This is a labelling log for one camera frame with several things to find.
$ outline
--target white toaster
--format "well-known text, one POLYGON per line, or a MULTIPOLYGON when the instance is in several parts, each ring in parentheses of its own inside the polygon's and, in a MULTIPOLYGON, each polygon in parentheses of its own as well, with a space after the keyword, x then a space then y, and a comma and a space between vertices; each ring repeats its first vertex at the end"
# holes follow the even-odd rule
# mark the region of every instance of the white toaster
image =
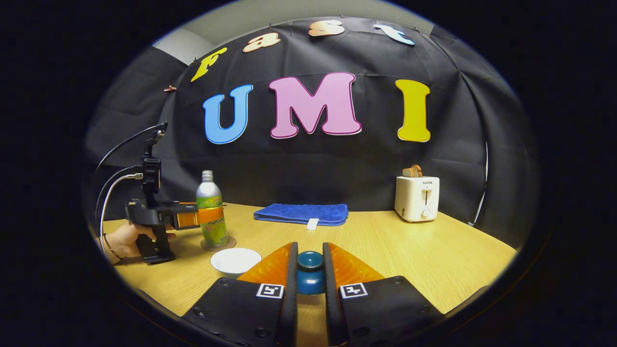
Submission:
POLYGON ((439 177, 396 178, 394 210, 409 222, 423 222, 437 217, 439 177))

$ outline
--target blue letter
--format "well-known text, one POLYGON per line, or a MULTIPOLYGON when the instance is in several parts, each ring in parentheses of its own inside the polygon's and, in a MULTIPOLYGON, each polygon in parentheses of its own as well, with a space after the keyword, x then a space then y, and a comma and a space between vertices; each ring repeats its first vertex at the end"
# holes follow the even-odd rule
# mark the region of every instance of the blue letter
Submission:
POLYGON ((377 25, 374 24, 373 25, 375 28, 379 28, 382 29, 387 36, 390 36, 391 39, 398 41, 400 43, 406 43, 409 44, 410 46, 413 46, 415 43, 412 40, 408 40, 406 38, 403 38, 402 35, 404 35, 405 33, 402 31, 398 31, 395 28, 389 27, 387 25, 377 25))
POLYGON ((246 124, 249 121, 247 100, 251 90, 253 90, 252 85, 243 85, 230 91, 230 96, 234 98, 234 121, 227 129, 221 128, 219 117, 221 101, 225 98, 224 95, 215 95, 204 101, 205 137, 210 142, 215 144, 230 143, 244 133, 246 124))

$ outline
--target yellow letter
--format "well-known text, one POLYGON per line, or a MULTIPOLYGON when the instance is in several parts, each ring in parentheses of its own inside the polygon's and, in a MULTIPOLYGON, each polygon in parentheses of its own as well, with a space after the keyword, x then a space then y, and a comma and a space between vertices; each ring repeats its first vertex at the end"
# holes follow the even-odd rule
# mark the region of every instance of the yellow letter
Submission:
POLYGON ((431 91, 416 81, 397 80, 395 84, 403 92, 403 126, 398 131, 399 138, 427 142, 431 133, 426 129, 426 96, 431 91))
POLYGON ((195 73, 195 76, 193 76, 193 78, 191 78, 191 82, 193 82, 194 80, 198 79, 199 77, 205 75, 206 72, 208 72, 208 66, 212 66, 212 64, 214 64, 217 59, 218 59, 218 55, 219 54, 223 54, 227 51, 227 47, 220 49, 214 53, 212 53, 211 55, 203 58, 201 60, 201 65, 199 66, 199 68, 197 69, 197 72, 195 73))
POLYGON ((246 46, 242 50, 242 52, 248 53, 251 51, 255 51, 256 49, 260 49, 261 47, 272 46, 273 44, 277 44, 280 41, 281 39, 278 38, 277 33, 269 33, 269 34, 265 34, 262 36, 258 36, 254 38, 253 40, 250 40, 249 45, 246 46))
POLYGON ((339 27, 343 23, 338 20, 320 20, 310 25, 311 30, 308 31, 310 36, 326 36, 338 35, 345 31, 345 28, 339 27))

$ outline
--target bottle label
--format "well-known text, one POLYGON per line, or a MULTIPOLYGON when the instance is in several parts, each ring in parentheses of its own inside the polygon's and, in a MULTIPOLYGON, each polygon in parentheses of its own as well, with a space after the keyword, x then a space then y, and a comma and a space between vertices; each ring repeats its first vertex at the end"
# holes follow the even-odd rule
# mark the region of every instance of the bottle label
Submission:
MULTIPOLYGON (((223 209, 223 200, 221 196, 197 197, 197 207, 200 209, 223 209)), ((204 234, 204 240, 208 247, 224 246, 229 242, 225 216, 222 213, 220 215, 220 218, 201 224, 201 232, 204 234)))

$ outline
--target pink letter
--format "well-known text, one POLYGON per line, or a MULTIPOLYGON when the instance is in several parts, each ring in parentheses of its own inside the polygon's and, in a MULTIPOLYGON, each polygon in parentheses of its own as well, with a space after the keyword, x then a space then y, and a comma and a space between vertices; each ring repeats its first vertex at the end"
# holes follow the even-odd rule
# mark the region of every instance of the pink letter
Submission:
POLYGON ((317 128, 325 107, 326 122, 321 130, 330 135, 352 135, 362 131, 355 119, 351 97, 351 83, 355 76, 349 72, 332 72, 323 77, 315 95, 311 95, 296 77, 284 77, 270 83, 276 94, 276 126, 270 131, 274 138, 290 138, 298 134, 291 122, 291 111, 309 134, 317 128))

